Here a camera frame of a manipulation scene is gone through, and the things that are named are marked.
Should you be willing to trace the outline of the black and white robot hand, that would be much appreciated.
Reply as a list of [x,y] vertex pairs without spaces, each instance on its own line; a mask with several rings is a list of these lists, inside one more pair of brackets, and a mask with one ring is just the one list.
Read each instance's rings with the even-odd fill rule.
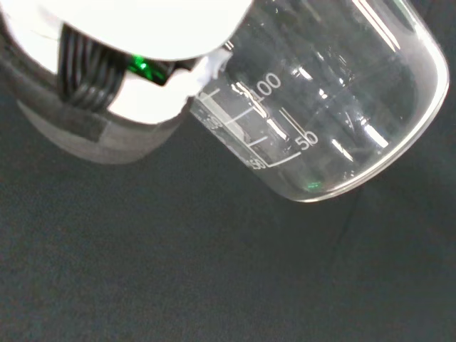
[[252,1],[3,1],[1,85],[44,137],[104,165],[161,146],[224,70]]

